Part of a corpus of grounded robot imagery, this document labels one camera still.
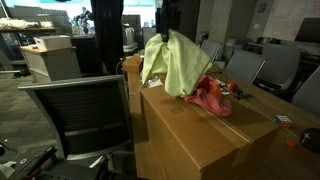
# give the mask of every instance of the desk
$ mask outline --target desk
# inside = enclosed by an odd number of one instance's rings
[[[220,74],[211,74],[219,78]],[[315,117],[294,105],[287,103],[253,85],[239,82],[228,76],[228,81],[234,81],[252,98],[241,99],[239,102],[263,114],[270,121],[274,115],[286,115],[292,122],[290,129],[281,129],[263,162],[263,167],[252,179],[320,179],[320,154],[312,153],[302,146],[291,148],[285,144],[287,139],[299,142],[303,130],[310,127],[320,128],[320,118]]]

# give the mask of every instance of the green fabric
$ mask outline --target green fabric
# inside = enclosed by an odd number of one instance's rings
[[[168,43],[161,35],[151,38],[145,50],[142,82],[167,73],[165,90],[171,96],[190,95],[198,79],[211,67],[209,56],[187,37],[169,31]]]

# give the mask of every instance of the small orange object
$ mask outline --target small orange object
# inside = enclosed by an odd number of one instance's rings
[[[231,83],[229,83],[228,88],[231,92],[237,92],[238,91],[238,84],[231,82]]]
[[[291,147],[297,147],[298,146],[298,144],[296,142],[294,142],[293,140],[287,140],[286,143],[287,143],[288,146],[291,146]]]

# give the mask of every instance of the chair backrest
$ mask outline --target chair backrest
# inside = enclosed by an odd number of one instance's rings
[[[216,58],[219,48],[221,46],[221,43],[215,42],[215,41],[211,41],[211,40],[204,40],[202,45],[201,45],[201,49],[207,53],[207,55],[210,57],[211,62],[214,61],[214,59]]]
[[[225,71],[243,82],[252,84],[265,63],[263,56],[244,50],[236,50]]]
[[[130,143],[123,76],[80,78],[19,87],[51,124],[66,160],[99,156]]]
[[[278,87],[276,89],[288,89],[298,72],[300,49],[279,44],[265,44],[262,56],[268,61],[257,77],[274,84]]]
[[[320,117],[320,67],[302,84],[291,103]]]

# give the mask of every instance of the pink wrapping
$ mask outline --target pink wrapping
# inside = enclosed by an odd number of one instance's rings
[[[230,101],[222,99],[219,84],[208,76],[202,76],[197,89],[184,100],[196,103],[215,115],[228,116],[232,113]]]

